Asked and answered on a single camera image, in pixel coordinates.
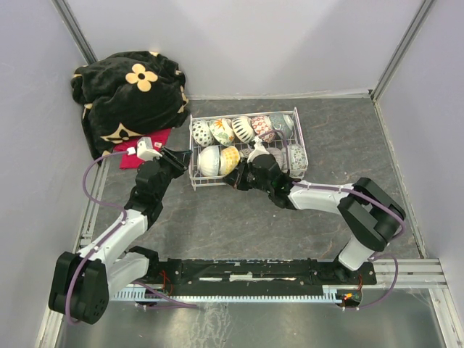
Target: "marble surface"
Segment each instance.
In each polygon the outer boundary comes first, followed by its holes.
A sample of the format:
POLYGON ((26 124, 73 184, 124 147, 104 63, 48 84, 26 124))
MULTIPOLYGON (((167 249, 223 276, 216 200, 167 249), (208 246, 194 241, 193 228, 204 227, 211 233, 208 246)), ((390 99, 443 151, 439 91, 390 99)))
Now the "marble surface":
MULTIPOLYGON (((194 117, 284 111, 297 107, 310 167, 304 177, 314 183, 352 183, 372 178, 402 201, 389 151, 370 99, 263 99, 192 101, 194 117)), ((174 129, 167 146, 189 147, 189 124, 174 129)), ((135 170, 120 170, 111 159, 103 200, 125 204, 135 170)), ((186 173, 174 180, 158 221, 134 245, 159 252, 161 258, 334 258, 351 232, 337 215, 281 210, 266 194, 234 191, 228 186, 193 190, 186 173)), ((100 208, 94 236, 118 213, 100 208)), ((399 258, 419 258, 408 223, 406 234, 388 249, 399 258)))

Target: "plush blanket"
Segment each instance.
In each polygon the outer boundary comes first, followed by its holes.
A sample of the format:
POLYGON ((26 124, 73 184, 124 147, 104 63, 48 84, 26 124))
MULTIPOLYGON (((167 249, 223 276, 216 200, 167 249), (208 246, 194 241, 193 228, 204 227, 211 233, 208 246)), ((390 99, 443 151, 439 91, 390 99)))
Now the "plush blanket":
POLYGON ((185 84, 176 62, 149 51, 117 53, 76 69, 72 97, 84 106, 92 157, 130 138, 181 126, 189 115, 185 84))

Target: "dish rack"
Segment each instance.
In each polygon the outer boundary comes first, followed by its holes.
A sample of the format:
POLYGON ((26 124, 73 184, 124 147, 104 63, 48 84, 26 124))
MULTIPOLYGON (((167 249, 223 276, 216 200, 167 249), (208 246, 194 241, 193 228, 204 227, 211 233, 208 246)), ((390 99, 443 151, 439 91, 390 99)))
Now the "dish rack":
MULTIPOLYGON (((294 129, 293 129, 293 134, 291 135, 290 138, 287 139, 287 142, 289 145, 291 144, 297 144, 303 146, 304 149, 304 154, 306 155, 307 158, 307 153, 305 149, 305 141, 303 140, 303 134, 302 134, 302 127, 299 124, 299 117, 298 117, 298 110, 295 107, 293 111, 272 111, 272 112, 257 112, 254 114, 238 114, 238 115, 224 115, 224 116, 212 116, 212 117, 195 117, 193 118, 190 115, 190 130, 192 128, 192 123, 196 120, 206 120, 211 121, 211 120, 217 120, 220 118, 228 118, 228 119, 234 119, 236 117, 240 116, 247 116, 247 117, 255 117, 255 116, 260 116, 260 115, 270 115, 275 112, 279 112, 281 114, 285 114, 291 117, 294 123, 294 129)), ((227 146, 223 146, 219 144, 218 141, 215 141, 214 145, 218 145, 220 151, 225 149, 227 146)), ((232 143, 233 146, 235 146, 239 151, 245 148, 248 148, 247 143, 243 143, 239 140, 239 138, 236 136, 235 139, 233 140, 232 143)), ((275 137, 275 140, 271 141, 270 143, 266 143, 263 141, 264 147, 277 147, 279 149, 284 148, 283 146, 283 141, 280 139, 279 136, 275 137)), ((218 185, 225 185, 223 182, 223 177, 222 176, 202 176, 202 174, 199 171, 198 168, 198 154, 204 149, 204 147, 198 145, 193 136, 191 135, 190 132, 190 150, 192 151, 191 159, 190 159, 190 167, 188 169, 188 174, 190 175, 190 180, 191 180, 191 185, 196 190, 197 187, 203 187, 203 186, 218 186, 218 185)), ((305 176, 306 170, 307 170, 307 161, 306 161, 306 166, 304 167, 302 174, 295 176, 295 178, 303 178, 305 176)))

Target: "white panel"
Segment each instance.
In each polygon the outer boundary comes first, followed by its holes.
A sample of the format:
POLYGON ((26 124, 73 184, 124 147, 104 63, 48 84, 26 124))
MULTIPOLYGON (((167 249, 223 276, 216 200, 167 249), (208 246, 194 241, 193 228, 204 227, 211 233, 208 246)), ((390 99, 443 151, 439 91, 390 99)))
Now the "white panel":
POLYGON ((432 257, 464 319, 464 1, 437 1, 380 100, 432 257))
POLYGON ((0 346, 28 348, 83 211, 90 155, 70 78, 85 63, 51 1, 4 1, 0 44, 0 346))
POLYGON ((195 96, 364 91, 421 0, 69 0, 99 59, 160 51, 195 96))

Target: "black blanket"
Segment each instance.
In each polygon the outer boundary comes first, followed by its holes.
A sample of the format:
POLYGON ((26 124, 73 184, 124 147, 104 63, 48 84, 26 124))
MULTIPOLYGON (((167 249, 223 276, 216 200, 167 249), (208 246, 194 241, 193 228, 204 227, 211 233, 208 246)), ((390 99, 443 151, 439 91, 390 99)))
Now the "black blanket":
POLYGON ((181 126, 189 115, 185 84, 176 62, 149 51, 117 53, 79 67, 72 97, 84 106, 82 127, 92 157, 130 138, 181 126))

